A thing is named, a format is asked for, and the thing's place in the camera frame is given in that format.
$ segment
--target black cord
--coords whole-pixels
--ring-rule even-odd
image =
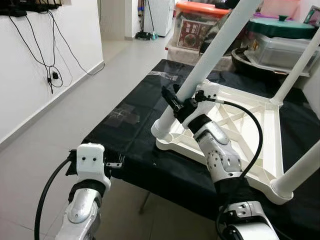
[[[70,159],[64,160],[57,168],[54,170],[48,181],[46,182],[44,189],[42,191],[38,207],[36,209],[36,214],[35,214],[35,220],[34,220],[34,240],[40,240],[40,222],[41,222],[41,214],[42,214],[42,209],[44,207],[45,199],[48,193],[48,190],[54,181],[55,177],[58,175],[58,173],[61,171],[61,169],[70,161]]]
[[[208,98],[208,97],[204,97],[203,100],[210,101],[210,102],[216,102],[217,101],[216,99]],[[223,234],[221,232],[221,229],[220,229],[220,218],[221,218],[222,214],[225,212],[225,210],[227,209],[228,205],[230,204],[234,194],[238,191],[239,187],[241,186],[246,174],[249,172],[249,170],[252,168],[252,166],[256,163],[256,161],[257,161],[257,159],[259,157],[259,154],[261,152],[262,145],[263,145],[263,131],[262,131],[261,125],[260,125],[259,121],[257,120],[257,118],[248,109],[244,108],[241,105],[238,105],[236,103],[229,102],[229,101],[222,101],[222,102],[219,102],[219,103],[230,105],[230,106],[236,107],[236,108],[241,109],[242,111],[244,111],[246,114],[248,114],[252,118],[252,120],[254,121],[254,123],[255,123],[255,125],[256,125],[256,127],[258,129],[258,133],[259,133],[259,144],[258,144],[257,150],[256,150],[252,160],[250,161],[248,166],[245,168],[245,170],[239,176],[239,181],[237,182],[237,184],[229,192],[228,198],[225,201],[224,205],[219,210],[219,213],[218,213],[217,218],[215,220],[215,228],[216,228],[216,231],[217,231],[219,237],[221,238],[221,240],[227,240],[223,236]]]
[[[64,84],[64,81],[63,81],[63,78],[62,78],[62,75],[61,75],[60,71],[55,67],[55,64],[56,64],[56,52],[55,52],[55,42],[56,42],[56,37],[55,37],[55,24],[54,24],[54,23],[52,23],[52,35],[53,35],[53,64],[52,64],[52,65],[46,65],[45,60],[44,60],[43,55],[42,55],[42,52],[41,52],[41,49],[40,49],[40,47],[39,47],[39,44],[38,44],[38,41],[37,41],[36,35],[35,35],[34,28],[33,28],[32,24],[31,24],[31,22],[30,22],[29,18],[28,18],[27,16],[25,16],[25,17],[26,17],[26,19],[28,20],[29,25],[30,25],[30,27],[31,27],[31,31],[32,31],[32,34],[33,34],[33,38],[34,38],[35,43],[36,43],[36,45],[37,45],[37,47],[38,47],[38,49],[39,49],[40,56],[41,56],[42,61],[43,61],[43,65],[45,66],[45,69],[46,69],[46,72],[47,72],[47,82],[48,82],[48,84],[49,84],[49,86],[50,86],[51,93],[53,94],[53,93],[54,93],[53,87],[55,87],[55,88],[61,88],[61,87],[63,86],[63,84]],[[59,79],[60,79],[60,81],[61,81],[61,84],[60,84],[60,85],[54,85],[54,84],[52,83],[52,79],[53,79],[53,78],[52,78],[52,76],[51,76],[51,68],[54,68],[54,69],[58,72],[58,74],[59,74],[59,76],[60,76],[60,78],[59,78]]]
[[[100,13],[99,13],[99,24],[101,23],[101,11],[102,11],[102,4],[101,4],[102,0],[100,0]]]
[[[56,54],[55,54],[55,41],[56,41],[56,38],[55,38],[55,25],[53,24],[52,25],[52,33],[53,33],[53,64],[52,65],[47,65],[45,63],[45,60],[44,60],[44,57],[43,57],[43,54],[42,54],[42,51],[40,49],[40,46],[39,46],[39,43],[37,41],[37,38],[36,38],[36,35],[35,35],[35,31],[34,31],[34,28],[29,20],[29,18],[27,16],[25,16],[25,18],[27,19],[28,23],[29,23],[29,26],[31,28],[31,32],[32,32],[32,35],[33,35],[33,38],[34,38],[34,41],[36,43],[36,46],[40,52],[40,56],[41,56],[41,59],[42,59],[42,62],[39,61],[36,56],[34,55],[34,53],[32,52],[31,48],[29,47],[29,45],[27,44],[26,40],[24,39],[24,37],[22,36],[18,26],[16,25],[16,23],[13,21],[13,19],[11,18],[11,16],[9,16],[11,22],[13,23],[14,27],[16,28],[18,34],[20,35],[21,39],[23,40],[24,44],[26,45],[26,47],[28,48],[29,52],[31,53],[32,57],[34,58],[34,60],[36,62],[38,62],[39,64],[43,65],[45,67],[45,71],[46,71],[46,79],[47,79],[47,83],[49,84],[49,87],[50,87],[50,90],[51,90],[51,93],[53,94],[54,91],[53,91],[53,87],[55,88],[61,88],[62,85],[63,85],[63,78],[62,78],[62,75],[60,73],[60,71],[55,67],[55,64],[56,64]],[[59,76],[60,76],[60,81],[61,81],[61,84],[60,85],[54,85],[52,83],[52,77],[51,77],[51,68],[54,68],[56,69],[56,71],[58,72]]]
[[[150,17],[151,17],[152,29],[153,29],[153,31],[155,31],[154,21],[152,20],[152,14],[151,14],[150,3],[149,3],[149,0],[147,0],[147,1],[148,1],[149,12],[150,12]]]
[[[97,73],[101,72],[101,71],[105,68],[105,66],[106,66],[105,63],[103,64],[103,66],[102,66],[101,69],[99,69],[97,72],[95,72],[95,73],[93,73],[93,74],[88,73],[88,72],[81,66],[79,60],[76,58],[76,56],[75,56],[74,53],[72,52],[72,50],[71,50],[71,48],[70,48],[70,45],[68,44],[67,40],[65,39],[65,37],[64,37],[63,34],[61,33],[61,31],[60,31],[60,29],[59,29],[59,26],[58,26],[58,24],[57,24],[57,22],[56,22],[56,20],[55,20],[55,18],[54,18],[53,13],[52,13],[50,10],[48,10],[48,14],[50,14],[50,16],[52,17],[52,20],[53,20],[56,28],[58,29],[59,34],[61,35],[61,37],[62,37],[62,39],[64,40],[65,44],[66,44],[67,47],[69,48],[69,51],[70,51],[71,55],[73,56],[73,58],[75,59],[75,61],[78,63],[78,65],[79,65],[79,67],[82,69],[82,71],[84,71],[84,72],[85,72],[87,75],[89,75],[89,76],[95,76]]]

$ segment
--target floor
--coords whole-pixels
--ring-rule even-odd
[[[82,139],[148,74],[167,58],[169,37],[155,41],[103,42],[106,67],[79,85],[33,126],[0,152],[0,239],[32,240],[42,189],[53,170]],[[41,239],[53,240],[75,176],[52,184],[41,219]],[[159,196],[112,179],[105,195],[97,240],[216,239],[214,222]]]

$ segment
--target black tablecloth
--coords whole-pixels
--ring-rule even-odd
[[[113,171],[116,178],[144,188],[210,219],[217,216],[217,195],[206,167],[175,152],[161,151],[150,129],[167,104],[161,88],[172,90],[182,84],[192,66],[162,60],[153,71],[84,139],[100,143],[110,154],[108,161],[124,156],[122,168]],[[212,82],[263,97],[272,97],[280,84],[262,82],[230,72],[212,72]],[[290,168],[320,139],[320,121],[301,90],[293,88],[280,109],[284,171]],[[308,239],[320,232],[320,176],[312,175],[295,192],[294,199],[278,206],[263,194],[265,213],[278,229],[294,239]]]

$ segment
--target baseboard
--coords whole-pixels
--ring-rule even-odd
[[[89,73],[94,74],[98,70],[100,70],[104,66],[105,62],[102,61],[95,67],[93,67]],[[85,80],[90,78],[91,76],[86,74],[81,77],[78,81],[75,81],[69,88],[65,89],[65,91],[61,92],[55,98],[53,98],[47,105],[43,108],[39,109],[29,118],[27,118],[23,123],[21,123],[18,127],[16,127],[11,133],[5,136],[0,141],[0,152],[4,150],[8,145],[10,145],[15,139],[17,139],[21,134],[23,134],[28,128],[30,128],[33,124],[35,124],[44,114],[46,114],[50,109],[52,109],[55,105],[57,105],[61,100],[63,100],[71,91],[73,91],[77,86],[83,83]]]
[[[126,41],[133,41],[134,39],[135,39],[134,36],[132,36],[132,37],[130,37],[130,36],[125,36],[125,37],[124,37],[124,40],[126,40]]]

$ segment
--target storage container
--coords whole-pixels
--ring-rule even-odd
[[[180,48],[199,50],[208,31],[228,13],[229,10],[215,8],[213,4],[178,2],[173,44]]]
[[[282,37],[267,37],[260,33],[252,33],[253,41],[250,48],[245,51],[246,57],[254,64],[274,68],[275,71],[290,71],[308,46],[308,39],[289,39]],[[309,73],[310,68],[318,59],[320,47],[313,54],[304,68]]]
[[[165,46],[165,49],[168,51],[168,60],[191,66],[195,66],[202,56],[198,50],[191,50],[173,45],[172,39],[170,39]],[[235,67],[233,66],[231,56],[223,56],[212,70],[217,72],[233,72]]]

